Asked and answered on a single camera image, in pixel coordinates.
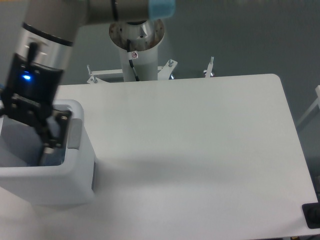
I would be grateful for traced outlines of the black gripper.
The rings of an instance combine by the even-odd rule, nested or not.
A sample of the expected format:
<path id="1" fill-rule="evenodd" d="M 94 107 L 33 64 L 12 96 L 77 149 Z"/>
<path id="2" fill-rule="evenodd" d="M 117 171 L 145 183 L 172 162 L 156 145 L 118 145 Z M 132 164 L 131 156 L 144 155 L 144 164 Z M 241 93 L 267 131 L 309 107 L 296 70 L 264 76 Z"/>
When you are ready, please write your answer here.
<path id="1" fill-rule="evenodd" d="M 26 58 L 15 53 L 6 86 L 0 93 L 1 115 L 33 127 L 46 125 L 46 135 L 42 139 L 45 153 L 67 146 L 72 112 L 69 109 L 53 110 L 53 100 L 63 74 L 62 69 L 28 64 Z"/>

